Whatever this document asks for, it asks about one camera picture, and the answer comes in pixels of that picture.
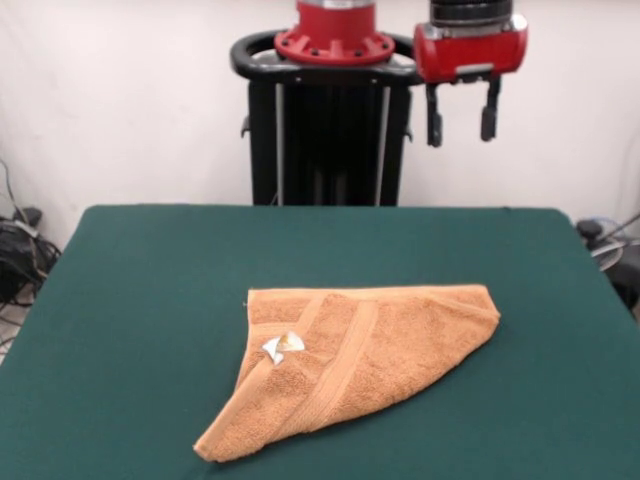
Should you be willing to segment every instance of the white wall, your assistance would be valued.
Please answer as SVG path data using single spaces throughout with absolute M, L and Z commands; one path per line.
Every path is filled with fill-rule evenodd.
M 23 204 L 66 242 L 97 203 L 250 203 L 240 36 L 288 26 L 293 0 L 0 0 L 0 155 Z M 426 0 L 379 0 L 411 34 Z M 640 204 L 640 2 L 520 0 L 524 68 L 505 81 L 499 141 L 480 142 L 481 86 L 443 89 L 427 148 L 416 90 L 404 205 L 555 206 L 622 219 Z

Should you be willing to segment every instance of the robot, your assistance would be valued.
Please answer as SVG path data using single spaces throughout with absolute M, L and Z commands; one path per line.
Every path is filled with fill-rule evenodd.
M 527 21 L 513 0 L 429 7 L 411 39 L 376 30 L 375 0 L 297 0 L 293 28 L 233 46 L 232 66 L 250 80 L 242 133 L 255 205 L 397 205 L 411 87 L 426 87 L 427 143 L 437 148 L 438 86 L 487 82 L 480 136 L 496 137 L 502 76 L 522 65 Z

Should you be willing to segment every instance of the black metal frame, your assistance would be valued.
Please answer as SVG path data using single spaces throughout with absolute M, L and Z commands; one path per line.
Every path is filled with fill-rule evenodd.
M 302 65 L 275 52 L 256 57 L 274 50 L 277 33 L 244 38 L 231 51 L 234 70 L 251 80 L 243 131 L 251 132 L 254 204 L 397 205 L 409 87 L 423 83 L 415 66 Z M 395 53 L 413 58 L 412 41 L 392 37 Z

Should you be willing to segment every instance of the towel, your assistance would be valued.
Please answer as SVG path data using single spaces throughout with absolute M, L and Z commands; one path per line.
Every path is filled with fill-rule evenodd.
M 487 342 L 500 314 L 483 286 L 249 292 L 235 391 L 194 450 L 227 462 L 406 400 Z M 276 365 L 263 346 L 293 332 Z

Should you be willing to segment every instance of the table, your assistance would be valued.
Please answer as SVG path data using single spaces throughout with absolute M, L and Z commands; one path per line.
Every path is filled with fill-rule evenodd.
M 249 288 L 461 283 L 502 324 L 432 388 L 235 463 L 191 450 Z M 12 480 L 638 478 L 640 334 L 556 211 L 95 207 L 0 368 L 0 459 Z

